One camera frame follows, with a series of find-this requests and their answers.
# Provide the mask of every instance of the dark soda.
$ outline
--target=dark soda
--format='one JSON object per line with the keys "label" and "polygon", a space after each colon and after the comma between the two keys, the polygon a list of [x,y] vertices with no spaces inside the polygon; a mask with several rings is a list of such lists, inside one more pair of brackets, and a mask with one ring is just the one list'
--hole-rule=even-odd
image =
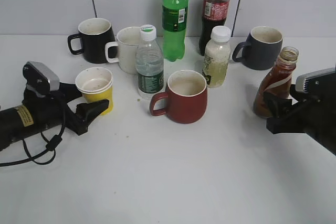
{"label": "dark soda", "polygon": [[204,0],[202,13],[202,33],[199,39],[200,53],[204,56],[206,44],[215,26],[224,26],[229,0]]}

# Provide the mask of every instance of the red label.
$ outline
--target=red label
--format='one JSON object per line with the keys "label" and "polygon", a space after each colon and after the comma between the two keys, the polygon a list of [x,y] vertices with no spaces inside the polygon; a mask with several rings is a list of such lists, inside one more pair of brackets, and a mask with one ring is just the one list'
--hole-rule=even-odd
{"label": "red label", "polygon": [[227,17],[229,1],[223,0],[204,0],[203,17],[211,21],[220,21]]}

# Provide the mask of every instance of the white bottle cap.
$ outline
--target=white bottle cap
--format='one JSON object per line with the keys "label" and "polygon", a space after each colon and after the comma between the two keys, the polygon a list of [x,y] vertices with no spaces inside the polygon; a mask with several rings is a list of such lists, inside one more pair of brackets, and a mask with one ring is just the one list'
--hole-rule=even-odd
{"label": "white bottle cap", "polygon": [[156,39],[156,28],[152,25],[143,25],[140,27],[140,36],[144,41],[152,41]]}
{"label": "white bottle cap", "polygon": [[211,39],[216,42],[228,42],[230,37],[231,29],[226,26],[215,26],[214,29],[212,29]]}

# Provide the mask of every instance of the water bottle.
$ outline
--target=water bottle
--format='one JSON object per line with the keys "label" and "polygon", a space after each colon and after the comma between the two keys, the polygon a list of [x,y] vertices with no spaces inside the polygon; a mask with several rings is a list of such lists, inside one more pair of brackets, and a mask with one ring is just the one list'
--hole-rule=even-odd
{"label": "water bottle", "polygon": [[163,54],[169,61],[184,56],[188,0],[163,0]]}
{"label": "water bottle", "polygon": [[140,27],[141,41],[135,56],[138,72],[138,91],[142,98],[150,100],[163,89],[163,55],[156,42],[156,28]]}

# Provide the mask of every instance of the brown sauce bottle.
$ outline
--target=brown sauce bottle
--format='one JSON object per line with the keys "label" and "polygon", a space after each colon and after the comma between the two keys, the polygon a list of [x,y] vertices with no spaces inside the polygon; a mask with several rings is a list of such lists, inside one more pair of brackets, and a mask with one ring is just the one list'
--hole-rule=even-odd
{"label": "brown sauce bottle", "polygon": [[272,116],[264,102],[264,92],[270,92],[280,98],[289,97],[289,89],[292,83],[292,72],[296,68],[299,51],[294,47],[284,47],[279,54],[274,67],[261,82],[254,100],[253,111],[261,118]]}

